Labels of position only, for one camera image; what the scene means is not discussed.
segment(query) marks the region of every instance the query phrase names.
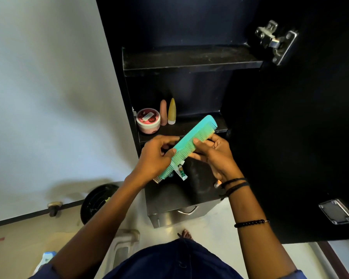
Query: person's left hand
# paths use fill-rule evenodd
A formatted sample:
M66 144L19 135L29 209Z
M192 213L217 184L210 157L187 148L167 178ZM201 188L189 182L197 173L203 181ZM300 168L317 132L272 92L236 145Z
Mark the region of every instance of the person's left hand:
M163 149L169 149L180 137L158 135L148 141L142 149L140 159L132 174L146 185L151 179L158 177L171 163L176 149L172 148L166 154Z

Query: black cord bracelet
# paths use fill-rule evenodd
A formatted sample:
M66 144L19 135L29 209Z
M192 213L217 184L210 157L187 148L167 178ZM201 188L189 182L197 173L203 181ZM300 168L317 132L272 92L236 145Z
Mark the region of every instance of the black cord bracelet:
M237 223L234 225L235 228L240 228L240 227L244 227L244 226L250 226L250 225L255 225L255 224L263 224L266 222L270 222L270 220L264 220L264 219L260 219L260 220L252 220L252 221L247 221L247 222L241 222L241 223Z
M238 184L236 186L231 187L230 189L228 189L228 191L226 191L226 193L224 195L220 195L221 201L224 198L229 197L233 192L235 192L236 190L238 190L238 189L240 189L240 188L242 188L244 186L249 186L249 183L246 181L246 182L243 182L243 183L240 183L240 184Z
M231 180L228 180L224 183L221 184L221 188L224 189L226 185L230 184L230 183L233 183L235 181L239 181L239 180L245 180L247 181L247 178L234 178L234 179L231 179Z

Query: white label sticker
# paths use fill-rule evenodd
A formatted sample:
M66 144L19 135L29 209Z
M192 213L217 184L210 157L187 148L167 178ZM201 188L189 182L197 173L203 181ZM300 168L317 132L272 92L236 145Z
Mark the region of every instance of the white label sticker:
M145 115L142 120L147 121L150 117L152 117L154 114L152 112L149 112L147 115Z

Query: person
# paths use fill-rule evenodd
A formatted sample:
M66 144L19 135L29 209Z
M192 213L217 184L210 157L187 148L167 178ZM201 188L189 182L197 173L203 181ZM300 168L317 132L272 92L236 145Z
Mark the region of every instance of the person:
M92 279L134 198L150 180L169 166L176 153L176 149L170 147L179 139L176 136L158 135L147 142L135 169L123 185L32 278ZM267 220L250 187L246 186L248 183L243 180L244 176L233 159L228 142L213 134L205 142L195 138L193 143L196 151L190 157L207 162L214 176L227 184L226 190L238 188L228 197L236 225L250 224L252 220ZM168 150L166 154L163 154L162 149ZM249 279L305 278L296 269L267 221L239 227L238 236ZM177 240L140 250L104 278L229 279L241 276L196 243L184 230Z

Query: person's right hand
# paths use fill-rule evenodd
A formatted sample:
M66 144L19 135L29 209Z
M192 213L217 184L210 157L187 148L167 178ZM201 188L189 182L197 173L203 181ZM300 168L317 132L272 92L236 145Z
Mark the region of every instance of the person's right hand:
M196 138L193 143L196 150L189 157L208 163L213 175L221 182L244 177L233 159L228 141L213 134L204 143Z

